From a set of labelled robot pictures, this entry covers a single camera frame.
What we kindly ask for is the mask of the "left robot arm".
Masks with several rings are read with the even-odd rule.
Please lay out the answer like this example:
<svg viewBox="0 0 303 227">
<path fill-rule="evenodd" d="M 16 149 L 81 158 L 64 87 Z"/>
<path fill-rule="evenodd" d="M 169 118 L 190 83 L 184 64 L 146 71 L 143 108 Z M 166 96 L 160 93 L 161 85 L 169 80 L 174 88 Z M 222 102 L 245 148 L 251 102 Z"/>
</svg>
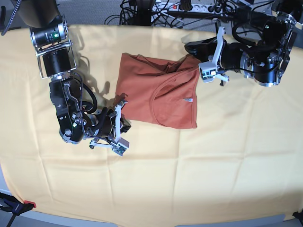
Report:
<svg viewBox="0 0 303 227">
<path fill-rule="evenodd" d="M 197 58 L 198 71 L 204 83 L 220 79 L 224 86 L 228 71 L 242 74 L 264 87 L 277 86 L 287 68 L 295 43 L 295 28 L 302 29 L 301 0 L 272 0 L 271 14 L 257 12 L 249 6 L 227 9 L 218 0 L 210 8 L 222 10 L 222 19 L 233 22 L 234 43 L 224 39 L 225 27 L 216 26 L 216 36 L 185 44 L 185 50 Z"/>
</svg>

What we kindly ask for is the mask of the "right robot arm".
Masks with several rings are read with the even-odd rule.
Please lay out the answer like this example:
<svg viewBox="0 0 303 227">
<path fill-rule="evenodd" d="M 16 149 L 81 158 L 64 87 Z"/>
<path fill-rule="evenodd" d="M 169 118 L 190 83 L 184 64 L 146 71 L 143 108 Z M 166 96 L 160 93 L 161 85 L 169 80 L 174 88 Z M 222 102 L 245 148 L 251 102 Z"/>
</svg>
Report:
<svg viewBox="0 0 303 227">
<path fill-rule="evenodd" d="M 41 78 L 50 78 L 50 98 L 56 108 L 59 134 L 65 142 L 78 144 L 91 138 L 90 146 L 127 148 L 121 137 L 130 128 L 122 118 L 121 101 L 114 110 L 99 110 L 92 91 L 71 63 L 74 55 L 66 20 L 54 0 L 15 0 L 15 12 L 30 28 Z"/>
</svg>

